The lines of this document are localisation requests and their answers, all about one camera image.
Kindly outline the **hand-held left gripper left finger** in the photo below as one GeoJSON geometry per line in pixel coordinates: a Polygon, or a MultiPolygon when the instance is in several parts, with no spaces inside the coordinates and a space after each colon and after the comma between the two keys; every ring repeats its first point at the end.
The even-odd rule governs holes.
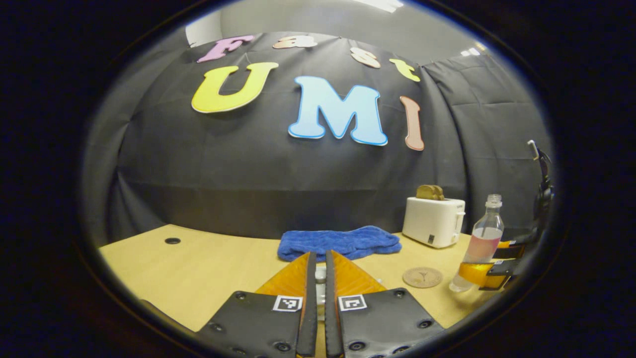
{"type": "Polygon", "coordinates": [[[230,358],[313,358],[317,256],[302,254],[255,292],[235,291],[197,332],[230,358]]]}

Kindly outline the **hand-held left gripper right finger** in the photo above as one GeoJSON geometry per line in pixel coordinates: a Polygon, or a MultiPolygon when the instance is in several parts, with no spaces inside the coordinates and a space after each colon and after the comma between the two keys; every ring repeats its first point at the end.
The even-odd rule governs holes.
{"type": "Polygon", "coordinates": [[[325,254],[325,269],[329,358],[392,358],[443,333],[444,328],[406,288],[385,288],[334,250],[325,254]]]}

